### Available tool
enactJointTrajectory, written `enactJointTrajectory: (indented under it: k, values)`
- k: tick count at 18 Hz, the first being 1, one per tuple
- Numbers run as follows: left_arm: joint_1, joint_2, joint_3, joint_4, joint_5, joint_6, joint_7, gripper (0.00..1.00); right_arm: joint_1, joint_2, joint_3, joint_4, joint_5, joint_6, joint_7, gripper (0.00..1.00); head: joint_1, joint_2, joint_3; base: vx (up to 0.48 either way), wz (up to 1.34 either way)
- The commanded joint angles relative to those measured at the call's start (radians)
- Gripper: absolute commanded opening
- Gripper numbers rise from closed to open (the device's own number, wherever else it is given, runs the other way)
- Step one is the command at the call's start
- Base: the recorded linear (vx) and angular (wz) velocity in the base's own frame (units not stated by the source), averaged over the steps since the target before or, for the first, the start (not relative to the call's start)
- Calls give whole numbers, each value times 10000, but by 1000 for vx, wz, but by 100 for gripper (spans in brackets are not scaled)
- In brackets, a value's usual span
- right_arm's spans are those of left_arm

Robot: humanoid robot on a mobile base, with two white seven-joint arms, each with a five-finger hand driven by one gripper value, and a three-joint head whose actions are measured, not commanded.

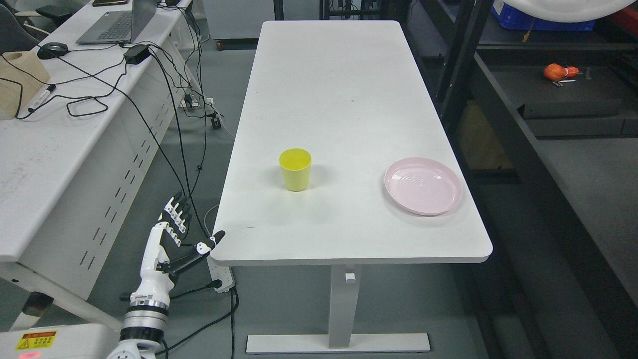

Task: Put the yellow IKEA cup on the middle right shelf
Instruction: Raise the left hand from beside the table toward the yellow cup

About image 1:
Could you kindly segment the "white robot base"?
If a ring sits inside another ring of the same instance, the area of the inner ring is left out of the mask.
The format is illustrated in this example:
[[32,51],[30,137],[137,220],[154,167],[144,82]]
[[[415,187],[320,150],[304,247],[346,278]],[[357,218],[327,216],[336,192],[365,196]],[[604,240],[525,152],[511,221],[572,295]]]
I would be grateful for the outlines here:
[[102,324],[40,327],[2,332],[2,359],[105,359],[119,334]]

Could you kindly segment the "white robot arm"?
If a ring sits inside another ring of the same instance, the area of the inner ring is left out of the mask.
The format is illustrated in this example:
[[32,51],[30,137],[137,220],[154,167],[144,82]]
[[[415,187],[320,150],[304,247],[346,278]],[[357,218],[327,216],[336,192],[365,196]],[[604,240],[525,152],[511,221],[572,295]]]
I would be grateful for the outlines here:
[[155,359],[164,340],[169,297],[131,293],[118,345],[108,359]]

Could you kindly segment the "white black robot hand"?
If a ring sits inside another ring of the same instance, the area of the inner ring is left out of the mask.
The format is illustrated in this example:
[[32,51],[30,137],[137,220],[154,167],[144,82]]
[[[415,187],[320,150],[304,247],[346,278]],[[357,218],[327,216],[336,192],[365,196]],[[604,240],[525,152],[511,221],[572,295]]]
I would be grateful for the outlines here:
[[178,259],[170,259],[169,252],[182,246],[187,225],[192,218],[191,207],[185,195],[178,191],[169,198],[152,227],[141,263],[141,283],[130,295],[132,305],[159,305],[167,308],[169,292],[178,282],[178,277],[208,257],[226,235],[224,230],[209,239],[190,247]]

